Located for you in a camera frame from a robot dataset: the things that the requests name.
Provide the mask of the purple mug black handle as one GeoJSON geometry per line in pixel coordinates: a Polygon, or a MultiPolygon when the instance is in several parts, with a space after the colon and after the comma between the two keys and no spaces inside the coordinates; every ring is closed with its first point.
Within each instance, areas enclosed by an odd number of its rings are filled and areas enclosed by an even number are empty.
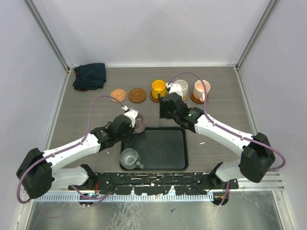
{"type": "Polygon", "coordinates": [[[134,133],[139,134],[142,133],[145,130],[146,126],[144,123],[144,118],[141,113],[138,113],[138,115],[135,118],[135,127],[134,127],[134,133]]]}

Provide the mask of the dark wooden coaster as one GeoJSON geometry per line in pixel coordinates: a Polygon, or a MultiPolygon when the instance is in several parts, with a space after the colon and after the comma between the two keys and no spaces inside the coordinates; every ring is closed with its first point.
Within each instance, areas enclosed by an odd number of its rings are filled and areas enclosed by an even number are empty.
{"type": "Polygon", "coordinates": [[[208,99],[205,99],[204,93],[201,93],[200,95],[195,95],[192,92],[191,95],[190,95],[190,98],[194,103],[197,103],[197,104],[204,104],[205,102],[208,101],[208,99]]]}
{"type": "Polygon", "coordinates": [[[151,99],[153,102],[155,102],[155,103],[159,103],[160,100],[161,100],[162,98],[164,98],[166,95],[167,95],[167,93],[163,93],[163,94],[157,93],[157,94],[155,94],[155,96],[157,96],[157,98],[155,98],[154,95],[153,95],[153,93],[150,92],[150,99],[151,99]]]}
{"type": "Polygon", "coordinates": [[[139,103],[142,103],[146,99],[147,94],[146,94],[146,91],[142,88],[134,88],[130,90],[128,96],[131,102],[135,104],[139,104],[139,103]]]}

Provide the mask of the white speckled mug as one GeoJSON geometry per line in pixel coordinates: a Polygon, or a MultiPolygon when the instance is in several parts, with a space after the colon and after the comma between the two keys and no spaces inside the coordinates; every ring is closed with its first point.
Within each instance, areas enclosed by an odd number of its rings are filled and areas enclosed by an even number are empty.
{"type": "Polygon", "coordinates": [[[189,86],[185,80],[176,80],[175,84],[179,84],[182,89],[183,100],[185,101],[188,97],[189,86]]]}

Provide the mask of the yellow mug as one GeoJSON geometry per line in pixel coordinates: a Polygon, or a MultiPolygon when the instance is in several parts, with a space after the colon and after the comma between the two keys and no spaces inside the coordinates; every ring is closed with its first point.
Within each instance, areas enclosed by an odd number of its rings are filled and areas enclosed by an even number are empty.
{"type": "Polygon", "coordinates": [[[166,82],[164,80],[154,80],[151,84],[151,95],[154,99],[165,97],[167,94],[166,82]]]}

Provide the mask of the grey stoneware mug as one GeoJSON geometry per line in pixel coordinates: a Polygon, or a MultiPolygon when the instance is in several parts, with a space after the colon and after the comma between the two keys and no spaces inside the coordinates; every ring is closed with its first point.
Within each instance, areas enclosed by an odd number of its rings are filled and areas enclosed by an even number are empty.
{"type": "Polygon", "coordinates": [[[144,165],[140,162],[139,153],[132,149],[124,149],[120,154],[120,164],[124,169],[133,170],[133,169],[144,169],[144,165]]]}

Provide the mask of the light orange coaster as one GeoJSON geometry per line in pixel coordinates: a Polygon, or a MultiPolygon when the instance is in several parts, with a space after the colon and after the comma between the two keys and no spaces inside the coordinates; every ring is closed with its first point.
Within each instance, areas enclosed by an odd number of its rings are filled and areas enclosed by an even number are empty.
{"type": "Polygon", "coordinates": [[[111,92],[110,96],[112,97],[111,100],[117,103],[124,101],[127,96],[127,93],[123,89],[114,89],[111,92]]]}

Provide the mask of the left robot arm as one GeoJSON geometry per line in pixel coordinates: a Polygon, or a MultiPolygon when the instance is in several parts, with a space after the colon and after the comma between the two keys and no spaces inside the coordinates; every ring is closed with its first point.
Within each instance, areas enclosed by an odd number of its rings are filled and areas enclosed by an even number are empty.
{"type": "Polygon", "coordinates": [[[16,175],[19,179],[17,198],[24,188],[30,199],[36,199],[50,189],[80,185],[85,190],[94,188],[96,175],[88,166],[66,168],[66,165],[87,155],[113,147],[118,142],[129,142],[134,132],[138,113],[133,110],[117,116],[106,126],[97,127],[84,137],[55,149],[30,150],[16,175]]]}

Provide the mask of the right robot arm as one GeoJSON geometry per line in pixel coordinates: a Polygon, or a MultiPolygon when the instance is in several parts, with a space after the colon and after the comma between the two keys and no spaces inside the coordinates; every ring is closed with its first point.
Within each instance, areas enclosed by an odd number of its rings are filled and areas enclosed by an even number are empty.
{"type": "Polygon", "coordinates": [[[172,119],[181,128],[207,136],[229,148],[240,158],[221,162],[209,174],[214,188],[220,189],[228,181],[246,178],[259,183],[275,162],[275,155],[268,138],[258,133],[253,136],[225,124],[219,124],[203,110],[189,108],[182,98],[171,93],[160,99],[160,118],[172,119]]]}

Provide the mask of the black plastic tray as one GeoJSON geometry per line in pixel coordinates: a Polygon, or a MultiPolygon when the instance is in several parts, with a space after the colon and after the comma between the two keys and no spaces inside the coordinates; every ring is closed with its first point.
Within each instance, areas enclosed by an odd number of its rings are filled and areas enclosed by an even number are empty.
{"type": "Polygon", "coordinates": [[[146,127],[121,144],[121,150],[127,148],[139,153],[145,171],[184,171],[189,166],[186,131],[180,127],[146,127]]]}

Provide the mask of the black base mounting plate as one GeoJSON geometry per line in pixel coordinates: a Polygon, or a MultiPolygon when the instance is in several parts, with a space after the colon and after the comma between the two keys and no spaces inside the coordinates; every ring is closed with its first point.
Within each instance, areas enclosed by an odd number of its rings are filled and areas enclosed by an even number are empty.
{"type": "Polygon", "coordinates": [[[226,182],[211,178],[202,172],[104,172],[89,177],[78,190],[97,190],[100,194],[113,192],[117,195],[140,196],[168,194],[171,189],[175,195],[205,195],[209,191],[224,190],[226,182]]]}

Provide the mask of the dark blue folded cloth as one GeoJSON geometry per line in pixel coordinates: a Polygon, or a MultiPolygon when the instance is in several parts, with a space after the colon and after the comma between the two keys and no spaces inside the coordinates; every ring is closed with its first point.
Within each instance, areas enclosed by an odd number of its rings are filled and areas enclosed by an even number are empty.
{"type": "Polygon", "coordinates": [[[106,83],[106,67],[104,63],[80,65],[74,68],[75,81],[73,87],[85,92],[102,89],[106,83]]]}

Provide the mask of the aluminium frame rail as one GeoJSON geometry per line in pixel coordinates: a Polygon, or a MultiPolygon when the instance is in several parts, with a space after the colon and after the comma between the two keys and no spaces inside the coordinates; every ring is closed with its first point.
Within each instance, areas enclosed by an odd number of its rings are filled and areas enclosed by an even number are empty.
{"type": "MultiPolygon", "coordinates": [[[[227,186],[230,189],[257,189],[257,190],[266,190],[266,189],[283,189],[283,183],[279,174],[276,173],[269,173],[265,175],[263,179],[259,183],[254,183],[246,178],[239,178],[230,180],[227,183],[227,186]]],[[[67,188],[60,188],[60,189],[50,189],[50,190],[72,190],[76,188],[74,185],[70,185],[67,188]]]]}

